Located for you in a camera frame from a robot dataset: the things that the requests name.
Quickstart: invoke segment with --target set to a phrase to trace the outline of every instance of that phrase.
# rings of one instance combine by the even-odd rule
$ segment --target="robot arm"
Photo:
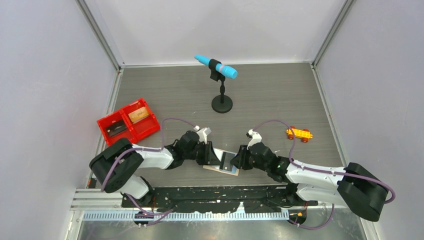
[[[164,148],[143,147],[132,144],[127,138],[121,138],[113,145],[97,155],[89,164],[98,181],[103,184],[115,159],[124,154],[122,160],[113,169],[106,182],[106,193],[121,192],[133,196],[139,204],[149,203],[153,197],[153,189],[146,179],[135,176],[140,168],[160,168],[164,170],[181,166],[184,160],[196,160],[199,165],[216,165],[220,163],[212,143],[207,141],[211,133],[208,127],[195,131],[187,131],[179,140]]]
[[[378,221],[388,191],[368,180],[334,173],[349,173],[378,180],[357,163],[347,167],[325,167],[290,161],[287,157],[275,155],[262,143],[259,133],[250,130],[247,145],[241,145],[238,154],[225,162],[222,150],[215,149],[207,141],[209,128],[187,131],[179,140],[164,148],[142,147],[121,138],[97,155],[89,164],[98,181],[103,185],[116,158],[124,153],[111,172],[104,186],[107,193],[121,192],[133,196],[141,206],[148,205],[154,191],[143,178],[134,175],[139,168],[160,168],[164,170],[181,166],[184,160],[195,160],[199,165],[234,165],[238,169],[257,168],[267,172],[275,181],[287,183],[285,196],[293,205],[302,206],[305,201],[321,201],[349,207],[353,213],[369,221]]]
[[[365,168],[351,162],[347,167],[325,167],[291,162],[276,156],[265,146],[259,133],[250,130],[248,145],[241,145],[231,164],[239,169],[261,169],[275,181],[288,183],[287,199],[292,204],[301,201],[320,201],[349,207],[353,213],[369,221],[378,221],[388,191],[382,186],[363,179],[334,173],[351,173],[378,180]]]

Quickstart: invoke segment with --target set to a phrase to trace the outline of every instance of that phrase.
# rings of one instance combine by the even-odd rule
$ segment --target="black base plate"
[[[227,213],[237,210],[244,202],[246,213],[272,213],[281,211],[279,207],[289,208],[284,186],[207,186],[207,187],[155,187],[154,202],[149,206],[164,212],[173,208],[176,213]],[[318,202],[309,201],[309,206]],[[123,208],[134,208],[129,199],[122,199]]]
[[[212,109],[220,114],[228,113],[233,108],[233,100],[227,95],[224,95],[224,103],[221,103],[221,96],[218,95],[212,100]]]

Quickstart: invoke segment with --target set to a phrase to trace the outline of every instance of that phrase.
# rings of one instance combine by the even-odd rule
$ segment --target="wooden block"
[[[149,115],[149,112],[147,111],[146,107],[140,107],[139,109],[131,112],[128,114],[129,119],[133,124],[139,122],[140,120],[144,119]]]

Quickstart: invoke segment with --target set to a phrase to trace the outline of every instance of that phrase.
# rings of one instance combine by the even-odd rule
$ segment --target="red plastic crate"
[[[131,122],[128,114],[142,107],[147,109],[149,115],[136,123]],[[110,137],[106,129],[119,120],[124,121],[127,129]],[[136,144],[161,129],[156,116],[152,113],[150,107],[143,98],[140,98],[139,100],[122,107],[118,111],[99,119],[97,124],[100,127],[101,134],[103,134],[104,140],[108,146],[114,144],[121,138],[128,138],[131,143]]]

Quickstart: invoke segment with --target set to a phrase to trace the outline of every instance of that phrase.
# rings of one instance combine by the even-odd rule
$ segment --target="cable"
[[[127,154],[132,151],[146,151],[146,152],[160,152],[160,149],[155,148],[147,148],[147,147],[133,147],[130,149],[127,149],[123,151],[117,158],[115,158],[115,162],[113,162],[112,166],[109,169],[109,172],[107,172],[106,177],[103,180],[103,184],[101,185],[100,191],[103,192],[106,187],[106,183],[109,181],[109,178],[111,178],[112,173],[114,172],[115,168],[117,167],[119,161]]]
[[[325,227],[325,226],[327,226],[329,223],[330,223],[330,220],[333,218],[333,215],[334,215],[334,203],[332,204],[332,206],[331,206],[331,213],[330,213],[330,216],[328,217],[328,219],[327,219],[327,221],[325,221],[324,222],[324,224],[322,224],[321,226],[304,226],[304,225],[301,225],[301,224],[298,224],[297,223],[297,221],[298,221],[298,218],[296,217],[296,219],[293,221],[293,220],[288,220],[290,223],[292,223],[292,224],[294,224],[294,225],[297,225],[298,227],[300,227],[300,228],[303,228],[303,229],[308,229],[308,230],[318,230],[318,229],[322,229],[323,227]]]
[[[179,120],[181,122],[184,122],[184,123],[191,125],[193,128],[196,127],[196,124],[194,124],[190,121],[187,121],[185,119],[179,118],[179,117],[167,117],[167,118],[163,119],[162,122],[160,122],[160,137],[162,139],[162,149],[164,149],[164,147],[165,147],[165,135],[164,135],[164,131],[162,131],[162,130],[164,129],[164,123],[167,120]]]
[[[140,209],[140,211],[142,211],[144,214],[146,214],[150,217],[161,216],[161,215],[164,215],[164,214],[168,215],[172,212],[172,209],[169,209],[168,211],[165,211],[165,212],[158,212],[158,213],[148,212],[148,211],[144,210],[140,205],[138,205],[136,200],[134,200],[133,196],[131,196],[129,194],[127,194],[127,195],[128,195],[129,200],[132,202],[132,204],[134,204],[134,206],[136,206],[138,209]]]
[[[185,120],[185,119],[182,119],[182,118],[178,118],[178,117],[168,117],[168,118],[165,118],[165,119],[163,119],[162,120],[162,122],[160,123],[160,135],[161,135],[161,140],[162,140],[162,147],[161,147],[161,149],[158,149],[158,148],[149,148],[149,147],[133,147],[133,148],[130,148],[130,149],[127,149],[127,150],[125,150],[125,151],[123,151],[116,159],[115,159],[115,161],[113,162],[113,164],[112,164],[112,166],[110,167],[110,169],[109,169],[109,172],[107,173],[107,175],[106,175],[106,177],[104,178],[104,180],[103,180],[103,184],[101,185],[101,189],[100,189],[100,191],[101,192],[103,192],[104,190],[105,190],[105,187],[106,187],[106,184],[107,184],[107,182],[109,181],[109,179],[110,179],[110,177],[111,177],[111,175],[112,175],[112,173],[114,172],[114,170],[115,170],[115,168],[117,167],[117,165],[118,165],[118,163],[119,163],[119,161],[126,155],[126,154],[128,154],[128,153],[130,153],[130,152],[132,152],[132,151],[147,151],[147,152],[160,152],[161,150],[163,150],[164,149],[164,147],[165,147],[165,136],[164,136],[164,131],[163,131],[163,126],[164,126],[164,122],[165,121],[167,121],[167,120],[179,120],[179,121],[182,121],[182,122],[185,122],[185,123],[187,123],[187,124],[189,124],[189,125],[191,125],[193,128],[195,128],[196,127],[196,125],[194,124],[194,123],[192,123],[192,122],[190,122],[190,121],[187,121],[187,120]],[[148,212],[148,211],[146,211],[146,210],[144,210],[142,207],[140,207],[138,204],[137,204],[137,202],[134,200],[134,198],[133,198],[133,196],[131,196],[130,194],[127,194],[128,195],[128,198],[129,198],[129,200],[138,208],[138,209],[140,209],[140,211],[141,212],[143,212],[144,214],[146,214],[147,216],[162,216],[162,217],[160,217],[158,220],[155,220],[155,221],[153,221],[153,222],[151,222],[151,223],[149,223],[149,224],[147,224],[146,226],[151,226],[151,225],[155,225],[155,224],[157,224],[160,220],[162,220],[163,218],[165,218],[167,215],[169,215],[173,210],[172,209],[170,209],[170,210],[168,210],[168,211],[166,211],[166,212],[160,212],[160,213],[154,213],[154,212]]]
[[[253,131],[256,131],[259,127],[261,127],[262,125],[264,125],[266,123],[269,123],[269,122],[279,122],[279,123],[282,123],[282,124],[286,125],[290,129],[290,131],[293,134],[293,136],[295,136],[295,131],[293,131],[293,129],[285,121],[280,120],[280,119],[270,119],[270,120],[263,121],[263,122],[259,123],[259,125],[255,126],[252,130]],[[382,186],[383,188],[385,188],[387,191],[389,191],[391,193],[391,197],[388,200],[386,200],[384,202],[384,204],[391,203],[391,202],[393,202],[393,200],[395,200],[395,198],[396,198],[395,190],[393,190],[392,187],[390,187],[389,185],[387,185],[386,183],[384,183],[384,182],[382,182],[380,180],[377,180],[377,179],[374,179],[374,178],[371,178],[371,177],[367,177],[367,176],[361,176],[361,175],[356,175],[356,174],[352,174],[352,173],[347,173],[347,172],[339,172],[339,171],[331,172],[331,171],[316,169],[316,168],[312,168],[312,167],[308,167],[308,166],[301,166],[301,165],[295,163],[293,161],[293,158],[292,158],[292,153],[293,153],[293,150],[295,149],[295,143],[296,143],[296,141],[293,139],[293,144],[291,145],[291,148],[288,151],[288,160],[294,166],[296,166],[298,168],[305,169],[305,170],[309,170],[309,171],[312,171],[312,172],[323,173],[323,174],[331,174],[331,175],[347,176],[347,177],[362,179],[362,180],[366,180],[366,181],[369,181],[369,182],[376,183],[376,184]]]

